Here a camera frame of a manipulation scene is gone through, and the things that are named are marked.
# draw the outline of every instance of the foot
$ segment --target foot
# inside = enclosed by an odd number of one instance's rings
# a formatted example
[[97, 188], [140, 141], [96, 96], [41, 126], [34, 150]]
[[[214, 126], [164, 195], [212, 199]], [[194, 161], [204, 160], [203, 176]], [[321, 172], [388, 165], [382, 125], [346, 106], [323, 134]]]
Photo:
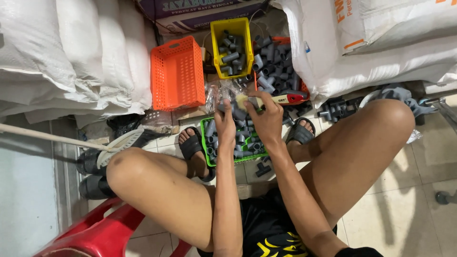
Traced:
[[[179, 135], [178, 143], [181, 145], [184, 141], [188, 140], [189, 137], [195, 135], [193, 129], [188, 128], [184, 129]], [[202, 151], [198, 151], [192, 155], [191, 159], [188, 161], [189, 170], [187, 174], [190, 173], [190, 177], [206, 177], [209, 175], [209, 170], [206, 166], [205, 155]]]
[[[311, 124], [309, 124], [308, 122], [306, 122], [306, 120], [301, 120], [299, 123], [298, 123], [300, 126], [303, 126], [305, 127], [305, 129], [307, 129], [309, 132], [313, 132], [313, 128], [311, 127]], [[292, 158], [292, 161], [294, 163], [297, 163], [299, 161], [297, 161], [297, 158], [295, 158], [296, 156], [294, 155], [294, 149], [297, 149], [297, 146], [301, 145], [300, 142], [296, 141], [296, 140], [290, 140], [289, 143], [287, 144], [287, 151], [289, 152], [289, 155], [290, 157]]]

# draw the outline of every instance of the gray cloth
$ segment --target gray cloth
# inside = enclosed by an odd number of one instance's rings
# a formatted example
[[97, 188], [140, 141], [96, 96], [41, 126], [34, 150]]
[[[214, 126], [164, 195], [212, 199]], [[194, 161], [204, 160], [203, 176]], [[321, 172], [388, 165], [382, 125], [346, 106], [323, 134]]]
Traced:
[[381, 89], [381, 93], [376, 99], [396, 99], [404, 102], [413, 111], [414, 117], [421, 114], [427, 114], [434, 112], [436, 109], [432, 107], [420, 106], [416, 100], [411, 98], [411, 92], [401, 87], [400, 83], [392, 83], [384, 86]]

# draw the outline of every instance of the orange plastic basket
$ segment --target orange plastic basket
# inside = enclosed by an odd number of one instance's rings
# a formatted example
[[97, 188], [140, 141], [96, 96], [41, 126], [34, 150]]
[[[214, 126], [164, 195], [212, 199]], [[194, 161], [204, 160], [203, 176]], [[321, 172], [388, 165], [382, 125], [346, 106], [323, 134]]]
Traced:
[[[289, 44], [290, 43], [290, 37], [271, 37], [273, 39], [273, 43], [275, 45], [284, 45], [284, 44]], [[255, 82], [255, 90], [257, 90], [257, 74], [255, 73], [254, 70], [252, 70], [252, 75], [254, 76], [254, 82]], [[308, 87], [306, 86], [306, 84], [303, 82], [302, 79], [300, 79], [300, 91], [301, 92], [306, 92], [308, 93], [308, 97], [300, 102], [296, 102], [296, 103], [293, 103], [293, 104], [300, 104], [304, 101], [307, 101], [309, 100], [309, 90], [308, 90]]]
[[194, 37], [152, 49], [151, 93], [154, 110], [174, 111], [205, 104], [202, 51]]

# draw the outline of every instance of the person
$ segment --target person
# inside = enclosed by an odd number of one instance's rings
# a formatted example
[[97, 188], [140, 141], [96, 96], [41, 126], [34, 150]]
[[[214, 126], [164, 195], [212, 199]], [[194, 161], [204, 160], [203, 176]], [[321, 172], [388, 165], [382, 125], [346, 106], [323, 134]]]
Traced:
[[[336, 236], [336, 223], [405, 145], [415, 125], [408, 106], [392, 99], [374, 100], [303, 144], [303, 129], [315, 131], [310, 122], [300, 120], [286, 144], [281, 136], [283, 108], [265, 92], [250, 96], [265, 104], [265, 111], [257, 113], [252, 104], [244, 103], [271, 158], [278, 188], [239, 200], [235, 124], [228, 102], [225, 115], [214, 115], [219, 140], [216, 187], [190, 179], [209, 174], [201, 151], [181, 160], [139, 148], [111, 159], [109, 186], [122, 200], [197, 247], [203, 257], [382, 256], [369, 246], [349, 248]], [[179, 144], [189, 140], [188, 147], [195, 146], [198, 136], [193, 128], [185, 129]], [[305, 161], [310, 162], [298, 171], [295, 164]]]

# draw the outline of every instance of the black shorts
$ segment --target black shorts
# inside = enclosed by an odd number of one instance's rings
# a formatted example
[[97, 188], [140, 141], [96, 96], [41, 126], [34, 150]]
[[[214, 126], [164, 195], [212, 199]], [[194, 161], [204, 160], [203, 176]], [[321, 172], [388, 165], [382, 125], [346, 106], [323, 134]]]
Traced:
[[[287, 213], [279, 188], [270, 189], [266, 195], [239, 201], [243, 223], [243, 255], [250, 256], [257, 243], [265, 238], [295, 231]], [[201, 257], [212, 257], [213, 253], [198, 249]]]

